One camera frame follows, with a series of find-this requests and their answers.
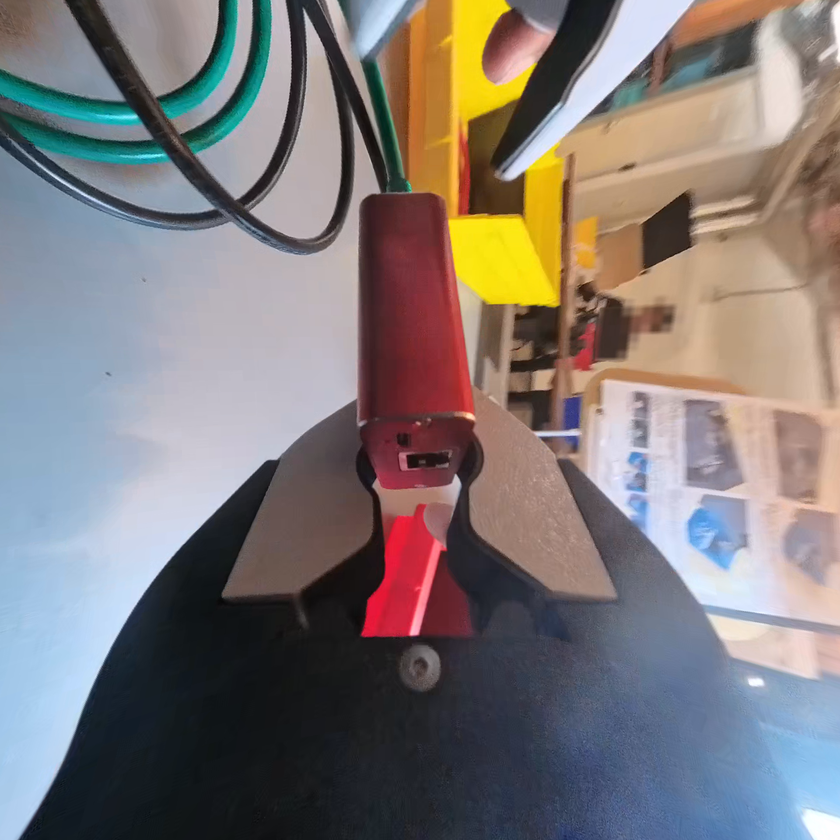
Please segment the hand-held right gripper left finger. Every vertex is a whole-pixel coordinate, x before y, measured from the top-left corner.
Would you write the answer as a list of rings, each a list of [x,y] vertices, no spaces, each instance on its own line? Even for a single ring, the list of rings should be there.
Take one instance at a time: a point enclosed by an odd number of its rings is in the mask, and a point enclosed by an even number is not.
[[[382,506],[356,401],[279,458],[222,591],[230,605],[288,606],[309,627],[337,606],[361,630],[385,573]]]

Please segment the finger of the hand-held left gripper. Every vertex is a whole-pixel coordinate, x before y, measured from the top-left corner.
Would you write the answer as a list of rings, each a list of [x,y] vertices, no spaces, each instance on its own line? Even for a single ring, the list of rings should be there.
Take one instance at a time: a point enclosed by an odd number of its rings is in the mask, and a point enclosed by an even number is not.
[[[342,1],[351,43],[361,60],[375,59],[423,1]]]
[[[504,182],[518,178],[585,120],[667,36],[691,2],[508,5],[556,32],[545,53],[528,69],[526,87],[491,157],[496,177]]]

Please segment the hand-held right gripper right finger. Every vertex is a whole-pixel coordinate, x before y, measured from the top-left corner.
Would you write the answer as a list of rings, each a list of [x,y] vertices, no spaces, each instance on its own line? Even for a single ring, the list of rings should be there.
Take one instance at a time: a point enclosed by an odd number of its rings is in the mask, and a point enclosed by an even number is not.
[[[448,568],[474,634],[562,634],[560,607],[616,601],[615,585],[552,450],[488,395],[448,526]]]

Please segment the red plastic bin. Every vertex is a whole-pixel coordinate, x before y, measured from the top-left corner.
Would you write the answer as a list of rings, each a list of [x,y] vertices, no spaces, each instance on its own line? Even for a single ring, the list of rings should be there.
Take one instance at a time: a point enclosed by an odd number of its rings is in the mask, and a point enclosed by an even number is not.
[[[473,636],[467,595],[448,567],[445,531],[453,511],[447,503],[430,502],[394,519],[363,637]]]

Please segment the red ethernet port box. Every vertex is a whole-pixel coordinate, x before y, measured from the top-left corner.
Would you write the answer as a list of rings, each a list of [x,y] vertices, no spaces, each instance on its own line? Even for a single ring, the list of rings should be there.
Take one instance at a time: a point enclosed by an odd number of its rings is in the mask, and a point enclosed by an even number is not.
[[[380,485],[448,486],[475,424],[445,202],[369,195],[360,205],[357,425]]]

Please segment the yellow plastic bin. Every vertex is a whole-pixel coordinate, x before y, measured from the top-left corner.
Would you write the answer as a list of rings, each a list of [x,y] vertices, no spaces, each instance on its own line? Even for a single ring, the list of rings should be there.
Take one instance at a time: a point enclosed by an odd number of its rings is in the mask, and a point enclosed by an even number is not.
[[[458,279],[486,303],[560,304],[564,159],[551,148],[524,174],[523,210],[460,212],[469,124],[518,100],[532,69],[501,86],[485,77],[486,39],[505,2],[429,1],[408,25],[408,181],[444,198]]]

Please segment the person's left hand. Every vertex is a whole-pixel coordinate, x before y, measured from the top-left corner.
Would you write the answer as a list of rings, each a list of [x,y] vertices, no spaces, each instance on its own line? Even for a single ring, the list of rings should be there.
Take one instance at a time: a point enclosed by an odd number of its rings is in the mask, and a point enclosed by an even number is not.
[[[555,32],[534,24],[514,8],[499,16],[482,52],[486,79],[498,87],[519,77],[538,62]]]

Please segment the white cabinet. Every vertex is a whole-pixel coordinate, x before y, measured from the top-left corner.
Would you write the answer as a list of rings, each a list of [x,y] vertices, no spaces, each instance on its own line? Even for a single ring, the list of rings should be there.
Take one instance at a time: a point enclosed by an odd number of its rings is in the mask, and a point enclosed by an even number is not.
[[[560,145],[576,160],[574,215],[614,226],[686,191],[699,203],[742,195],[804,107],[798,66],[773,60],[589,119]]]

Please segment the poster board on stand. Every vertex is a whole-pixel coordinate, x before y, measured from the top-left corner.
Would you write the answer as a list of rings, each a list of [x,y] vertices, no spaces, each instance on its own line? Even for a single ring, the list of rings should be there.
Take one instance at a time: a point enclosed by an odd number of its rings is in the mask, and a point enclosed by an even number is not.
[[[838,632],[838,409],[604,379],[584,451],[710,613]]]

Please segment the cardboard box with black flap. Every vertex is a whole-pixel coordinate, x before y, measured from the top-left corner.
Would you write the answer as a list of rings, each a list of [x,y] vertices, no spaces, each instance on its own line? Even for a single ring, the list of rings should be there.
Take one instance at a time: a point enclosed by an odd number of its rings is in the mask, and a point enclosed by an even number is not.
[[[693,244],[694,193],[679,194],[640,223],[600,236],[596,244],[595,285],[608,292],[679,256]]]

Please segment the wooden work table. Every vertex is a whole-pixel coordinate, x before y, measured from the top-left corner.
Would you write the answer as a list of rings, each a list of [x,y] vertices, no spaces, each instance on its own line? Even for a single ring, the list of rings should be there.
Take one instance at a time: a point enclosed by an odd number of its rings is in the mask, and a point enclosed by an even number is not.
[[[564,420],[565,402],[573,391],[571,327],[574,321],[574,183],[576,155],[563,159],[563,184],[560,226],[560,306],[558,310],[558,343],[552,389],[551,426],[553,432],[567,431]]]

